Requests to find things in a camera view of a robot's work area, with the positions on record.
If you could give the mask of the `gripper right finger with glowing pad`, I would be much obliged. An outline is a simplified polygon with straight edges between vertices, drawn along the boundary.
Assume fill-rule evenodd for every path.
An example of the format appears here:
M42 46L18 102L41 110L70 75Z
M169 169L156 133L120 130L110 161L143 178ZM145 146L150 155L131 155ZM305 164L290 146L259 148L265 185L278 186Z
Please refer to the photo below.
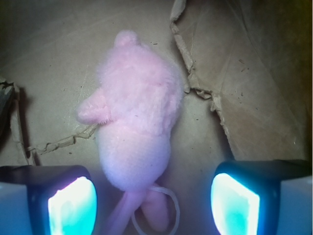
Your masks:
M219 234L311 235L312 172L305 160L219 164L210 196Z

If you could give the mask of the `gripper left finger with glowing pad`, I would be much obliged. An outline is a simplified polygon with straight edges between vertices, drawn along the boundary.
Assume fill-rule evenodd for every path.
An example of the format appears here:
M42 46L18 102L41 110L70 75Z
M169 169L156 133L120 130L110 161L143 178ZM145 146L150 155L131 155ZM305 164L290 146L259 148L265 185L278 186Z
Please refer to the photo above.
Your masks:
M2 166L2 235L90 235L97 192L81 165Z

